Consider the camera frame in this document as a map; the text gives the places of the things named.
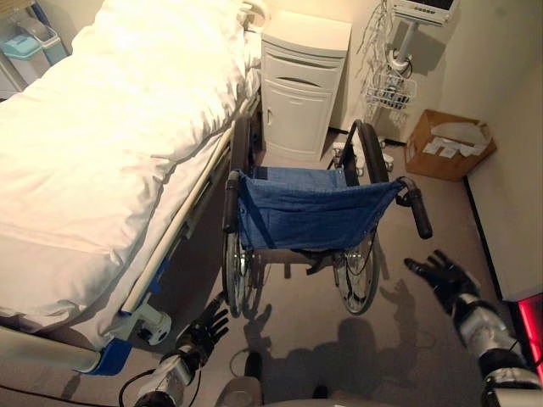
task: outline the bed wheel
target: bed wheel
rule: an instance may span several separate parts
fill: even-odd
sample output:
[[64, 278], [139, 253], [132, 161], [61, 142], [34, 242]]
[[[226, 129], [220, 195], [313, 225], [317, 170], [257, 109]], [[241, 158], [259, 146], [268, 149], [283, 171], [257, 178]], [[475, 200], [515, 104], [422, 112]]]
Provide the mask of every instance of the bed wheel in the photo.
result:
[[237, 231], [225, 233], [224, 249], [223, 289], [227, 293], [230, 313], [234, 318], [238, 318], [251, 288], [250, 273], [253, 254], [242, 248]]
[[333, 259], [333, 276], [345, 308], [353, 315], [366, 312], [375, 298], [380, 264], [374, 242], [375, 232], [355, 248], [338, 252]]
[[158, 345], [166, 339], [171, 330], [171, 318], [165, 312], [160, 313], [161, 318], [158, 324], [144, 322], [137, 335], [149, 345]]

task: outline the wheelchair handle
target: wheelchair handle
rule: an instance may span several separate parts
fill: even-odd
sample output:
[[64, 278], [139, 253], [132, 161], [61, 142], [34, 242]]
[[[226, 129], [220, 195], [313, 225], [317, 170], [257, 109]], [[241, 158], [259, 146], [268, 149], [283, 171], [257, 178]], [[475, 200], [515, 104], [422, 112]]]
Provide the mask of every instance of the wheelchair handle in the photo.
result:
[[407, 188], [407, 193], [403, 198], [396, 197], [396, 203], [403, 206], [411, 206], [415, 224], [417, 225], [418, 236], [422, 239], [431, 238], [434, 235], [434, 231], [432, 230], [432, 224], [424, 206], [421, 190], [410, 178], [402, 176], [400, 182]]
[[222, 218], [222, 230], [226, 233], [234, 233], [238, 229], [238, 193], [239, 173], [231, 171], [227, 179], [224, 218]]

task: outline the white bedsheet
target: white bedsheet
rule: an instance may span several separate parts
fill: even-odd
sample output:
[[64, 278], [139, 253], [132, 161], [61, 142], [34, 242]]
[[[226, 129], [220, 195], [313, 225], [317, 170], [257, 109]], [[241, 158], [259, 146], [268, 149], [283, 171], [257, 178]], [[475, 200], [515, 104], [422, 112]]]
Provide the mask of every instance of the white bedsheet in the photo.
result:
[[166, 176], [243, 94], [238, 9], [107, 0], [73, 56], [0, 105], [1, 316], [66, 322], [127, 269]]

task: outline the bedside cabinet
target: bedside cabinet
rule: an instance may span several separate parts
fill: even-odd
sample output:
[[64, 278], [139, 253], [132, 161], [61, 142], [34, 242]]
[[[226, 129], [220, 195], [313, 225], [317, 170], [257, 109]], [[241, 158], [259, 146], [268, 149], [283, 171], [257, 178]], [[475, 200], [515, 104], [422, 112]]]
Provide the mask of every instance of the bedside cabinet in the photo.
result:
[[349, 47], [350, 24], [278, 11], [262, 33], [266, 150], [318, 161]]

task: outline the wire basket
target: wire basket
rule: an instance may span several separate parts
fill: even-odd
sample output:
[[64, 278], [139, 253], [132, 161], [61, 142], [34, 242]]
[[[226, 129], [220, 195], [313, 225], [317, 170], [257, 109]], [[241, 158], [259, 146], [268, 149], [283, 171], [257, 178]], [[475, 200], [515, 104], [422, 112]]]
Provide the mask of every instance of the wire basket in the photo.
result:
[[394, 71], [378, 74], [366, 90], [368, 103], [375, 103], [386, 109], [402, 110], [417, 95], [417, 83]]

